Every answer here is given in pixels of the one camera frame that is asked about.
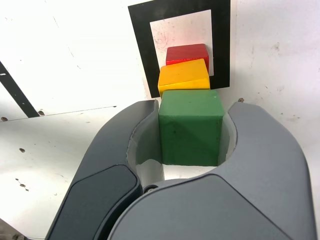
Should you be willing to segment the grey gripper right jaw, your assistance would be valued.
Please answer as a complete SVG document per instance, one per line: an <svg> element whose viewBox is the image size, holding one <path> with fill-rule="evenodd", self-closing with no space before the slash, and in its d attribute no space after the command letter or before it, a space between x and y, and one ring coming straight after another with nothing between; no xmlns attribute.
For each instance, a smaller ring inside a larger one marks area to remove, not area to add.
<svg viewBox="0 0 320 240"><path fill-rule="evenodd" d="M305 155L263 108L236 102L230 157L213 170L133 202L111 240L312 240L315 213Z"/></svg>

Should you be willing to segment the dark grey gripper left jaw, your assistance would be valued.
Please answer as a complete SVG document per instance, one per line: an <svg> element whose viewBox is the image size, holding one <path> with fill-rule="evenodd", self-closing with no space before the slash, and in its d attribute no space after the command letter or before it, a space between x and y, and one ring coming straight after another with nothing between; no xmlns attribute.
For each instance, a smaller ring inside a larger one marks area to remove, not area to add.
<svg viewBox="0 0 320 240"><path fill-rule="evenodd" d="M46 235L105 240L144 188L164 180L157 100L136 102L96 134Z"/></svg>

